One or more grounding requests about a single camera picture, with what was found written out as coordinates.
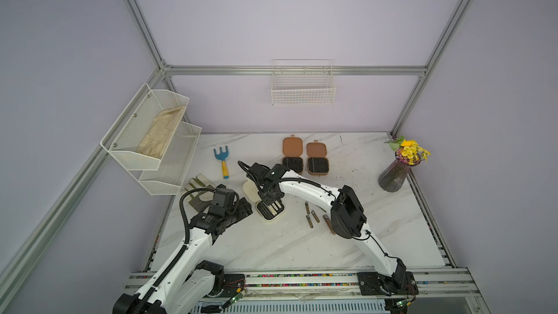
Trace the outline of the cream nail clipper case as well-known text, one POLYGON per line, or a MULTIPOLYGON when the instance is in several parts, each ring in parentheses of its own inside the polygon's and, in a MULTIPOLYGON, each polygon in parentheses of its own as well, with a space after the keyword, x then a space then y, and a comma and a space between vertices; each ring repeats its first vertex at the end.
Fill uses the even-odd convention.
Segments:
POLYGON ((285 212, 286 208, 282 200, 275 201, 271 205, 264 203, 259 196, 257 186, 251 180, 245 181, 242 189, 247 200, 255 206, 256 211, 264 221, 272 222, 277 220, 285 212))

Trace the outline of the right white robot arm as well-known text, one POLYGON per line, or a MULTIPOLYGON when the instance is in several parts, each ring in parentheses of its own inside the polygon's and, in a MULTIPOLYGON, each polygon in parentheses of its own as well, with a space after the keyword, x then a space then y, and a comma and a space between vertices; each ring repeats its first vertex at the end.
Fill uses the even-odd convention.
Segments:
POLYGON ((282 164, 267 167, 239 161, 239 167, 257 187, 260 199, 270 205, 285 195, 292 195, 328 211, 331 227, 339 237, 355 241, 372 259, 379 280, 399 289, 407 268, 401 258, 390 253, 368 224, 363 205, 348 185, 341 188, 322 185, 302 177, 282 164))

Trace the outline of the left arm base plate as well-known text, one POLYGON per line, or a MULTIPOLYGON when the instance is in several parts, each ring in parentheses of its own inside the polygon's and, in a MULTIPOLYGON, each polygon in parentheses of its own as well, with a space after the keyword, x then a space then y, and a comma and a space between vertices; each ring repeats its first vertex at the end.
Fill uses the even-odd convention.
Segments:
POLYGON ((214 286, 206 298, 233 297, 238 289, 244 288, 245 284, 246 276, 242 273, 225 273, 215 276, 214 286))

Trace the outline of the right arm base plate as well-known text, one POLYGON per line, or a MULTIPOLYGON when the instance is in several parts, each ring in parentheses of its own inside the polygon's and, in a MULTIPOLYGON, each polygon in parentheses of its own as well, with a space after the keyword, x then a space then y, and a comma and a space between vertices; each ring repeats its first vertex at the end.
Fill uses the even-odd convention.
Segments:
POLYGON ((357 284, 363 296, 414 296, 418 295, 418 286, 413 273, 406 272, 402 277, 401 288, 396 289, 390 279, 376 272, 357 273, 357 284))

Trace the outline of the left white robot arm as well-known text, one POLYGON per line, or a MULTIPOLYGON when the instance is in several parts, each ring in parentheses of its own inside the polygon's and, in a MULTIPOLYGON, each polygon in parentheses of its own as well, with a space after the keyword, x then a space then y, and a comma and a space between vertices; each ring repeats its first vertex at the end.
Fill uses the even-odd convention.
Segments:
POLYGON ((234 190, 194 188, 179 200, 185 235, 164 265, 133 295, 123 294, 113 313, 189 313, 206 296, 218 297, 230 289, 222 265, 203 256, 229 227, 249 217, 250 203, 234 190), (211 193, 207 210, 188 218, 184 201, 194 193, 211 193))

